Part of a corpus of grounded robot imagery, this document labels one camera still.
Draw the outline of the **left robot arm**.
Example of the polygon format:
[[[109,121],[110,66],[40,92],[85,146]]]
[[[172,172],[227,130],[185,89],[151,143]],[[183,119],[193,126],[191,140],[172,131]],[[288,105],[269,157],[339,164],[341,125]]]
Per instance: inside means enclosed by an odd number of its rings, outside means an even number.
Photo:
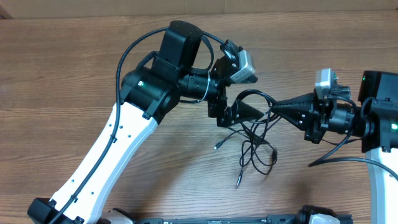
[[[257,81],[247,50],[221,40],[223,56],[200,69],[193,64],[211,34],[185,21],[172,21],[161,33],[158,51],[133,71],[116,74],[116,102],[106,126],[64,185],[50,198],[33,200],[27,214],[34,223],[133,223],[127,212],[106,212],[104,205],[134,153],[179,103],[207,102],[209,117],[221,127],[262,117],[241,98],[227,104],[227,86]]]

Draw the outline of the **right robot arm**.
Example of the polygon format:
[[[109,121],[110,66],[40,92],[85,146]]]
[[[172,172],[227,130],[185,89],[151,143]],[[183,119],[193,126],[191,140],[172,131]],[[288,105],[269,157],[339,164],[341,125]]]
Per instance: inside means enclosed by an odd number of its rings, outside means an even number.
[[[348,86],[338,84],[330,68],[315,75],[315,89],[306,95],[278,101],[271,111],[302,130],[318,144],[326,132],[344,135],[335,149],[310,163],[363,162],[371,185],[371,223],[397,223],[397,74],[366,70],[361,78],[359,105]],[[361,141],[364,158],[332,158],[351,136]]]

